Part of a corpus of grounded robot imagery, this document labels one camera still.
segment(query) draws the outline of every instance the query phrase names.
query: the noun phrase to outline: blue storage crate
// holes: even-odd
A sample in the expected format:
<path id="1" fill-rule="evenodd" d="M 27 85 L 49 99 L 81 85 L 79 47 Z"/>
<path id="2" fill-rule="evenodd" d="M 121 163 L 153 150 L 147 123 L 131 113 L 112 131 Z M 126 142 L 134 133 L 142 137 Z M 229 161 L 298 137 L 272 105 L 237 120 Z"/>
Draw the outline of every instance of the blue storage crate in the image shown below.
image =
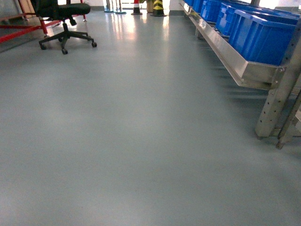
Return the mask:
<path id="1" fill-rule="evenodd" d="M 280 65 L 298 20 L 241 10 L 235 14 L 229 44 L 248 61 Z"/>
<path id="2" fill-rule="evenodd" d="M 195 0 L 193 3 L 193 10 L 197 13 L 200 13 L 202 11 L 203 6 L 203 0 Z"/>
<path id="3" fill-rule="evenodd" d="M 244 12 L 258 12 L 266 13 L 275 16 L 283 16 L 291 19 L 298 19 L 299 15 L 292 14 L 290 12 L 285 12 L 281 10 L 272 10 L 269 8 L 262 8 L 257 6 L 251 6 L 247 3 L 233 3 L 233 2 L 223 2 L 221 3 L 221 10 L 219 12 L 215 27 L 224 35 L 230 35 L 233 27 L 233 22 L 235 19 L 235 10 L 239 9 Z"/>
<path id="4" fill-rule="evenodd" d="M 251 6 L 247 3 L 233 3 L 233 2 L 223 2 L 221 4 L 221 10 L 219 12 L 215 27 L 224 35 L 230 35 L 233 22 L 235 19 L 235 10 L 240 9 L 242 11 L 258 11 L 267 12 L 263 8 Z"/>
<path id="5" fill-rule="evenodd" d="M 201 17 L 210 22 L 216 22 L 221 9 L 221 0 L 204 0 L 201 10 Z"/>

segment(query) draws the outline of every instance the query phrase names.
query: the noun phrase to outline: yellow and black striped post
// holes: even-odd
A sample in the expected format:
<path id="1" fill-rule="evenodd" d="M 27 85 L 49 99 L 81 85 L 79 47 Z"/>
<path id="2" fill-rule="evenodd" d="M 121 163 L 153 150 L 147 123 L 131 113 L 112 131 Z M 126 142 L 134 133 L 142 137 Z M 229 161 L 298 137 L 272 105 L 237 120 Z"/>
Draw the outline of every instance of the yellow and black striped post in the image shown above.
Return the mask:
<path id="1" fill-rule="evenodd" d="M 152 16 L 166 16 L 164 15 L 162 0 L 155 0 Z"/>

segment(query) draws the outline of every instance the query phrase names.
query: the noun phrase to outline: metal shelf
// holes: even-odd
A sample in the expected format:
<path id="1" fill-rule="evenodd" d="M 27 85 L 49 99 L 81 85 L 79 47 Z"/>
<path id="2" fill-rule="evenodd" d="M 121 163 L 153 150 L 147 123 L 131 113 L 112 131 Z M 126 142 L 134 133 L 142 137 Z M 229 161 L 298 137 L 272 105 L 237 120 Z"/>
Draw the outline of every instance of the metal shelf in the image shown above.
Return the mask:
<path id="1" fill-rule="evenodd" d="M 270 90 L 276 74 L 284 68 L 245 60 L 209 23 L 184 1 L 179 3 L 184 13 L 196 26 L 197 31 L 208 42 L 212 50 L 224 64 L 234 81 L 241 87 Z"/>
<path id="2" fill-rule="evenodd" d="M 301 132 L 301 108 L 299 108 L 295 117 L 298 120 L 295 127 Z"/>

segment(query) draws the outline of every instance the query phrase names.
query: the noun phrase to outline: office chair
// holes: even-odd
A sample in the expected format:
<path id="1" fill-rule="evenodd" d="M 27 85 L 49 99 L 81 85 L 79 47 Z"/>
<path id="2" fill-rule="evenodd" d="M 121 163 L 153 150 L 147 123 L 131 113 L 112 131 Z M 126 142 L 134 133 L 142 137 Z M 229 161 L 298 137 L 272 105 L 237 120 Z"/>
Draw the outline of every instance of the office chair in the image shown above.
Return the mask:
<path id="1" fill-rule="evenodd" d="M 91 7 L 85 3 L 75 3 L 67 5 L 58 5 L 57 0 L 31 0 L 33 9 L 37 16 L 48 17 L 47 21 L 51 20 L 61 20 L 63 21 L 64 31 L 56 34 L 52 37 L 47 37 L 39 41 L 42 50 L 47 49 L 43 44 L 44 42 L 58 39 L 61 42 L 62 53 L 65 55 L 68 51 L 65 49 L 65 44 L 70 37 L 86 39 L 92 41 L 92 47 L 96 47 L 97 43 L 94 42 L 88 33 L 86 32 L 71 32 L 68 30 L 68 26 L 65 22 L 66 19 L 70 20 L 72 26 L 76 25 L 76 21 L 73 19 L 72 15 L 84 15 L 90 12 Z"/>

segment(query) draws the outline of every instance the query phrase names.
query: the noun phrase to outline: red metal frame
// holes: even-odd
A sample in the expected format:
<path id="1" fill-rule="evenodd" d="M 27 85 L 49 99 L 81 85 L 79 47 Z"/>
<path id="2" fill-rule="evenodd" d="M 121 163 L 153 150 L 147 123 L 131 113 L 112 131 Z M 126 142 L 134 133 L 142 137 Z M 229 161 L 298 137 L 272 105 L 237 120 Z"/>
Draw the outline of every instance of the red metal frame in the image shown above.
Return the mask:
<path id="1" fill-rule="evenodd" d="M 9 20 L 9 19 L 18 18 L 18 17 L 24 17 L 24 19 L 28 20 L 27 15 L 35 15 L 35 13 L 25 13 L 22 2 L 20 0 L 18 0 L 18 2 L 19 2 L 22 13 L 15 15 L 15 16 L 2 17 L 2 18 L 0 18 L 0 21 Z M 16 37 L 19 37 L 21 35 L 33 32 L 37 29 L 42 29 L 44 34 L 47 35 L 48 34 L 47 27 L 60 22 L 59 20 L 55 20 L 55 21 L 51 21 L 49 23 L 45 23 L 44 20 L 41 20 L 40 18 L 39 18 L 39 20 L 41 23 L 40 26 L 38 26 L 38 25 L 35 25 L 35 26 L 32 26 L 32 25 L 0 25 L 0 28 L 2 28 L 2 29 L 20 29 L 20 31 L 1 36 L 0 43 L 8 41 L 8 40 L 16 38 Z"/>

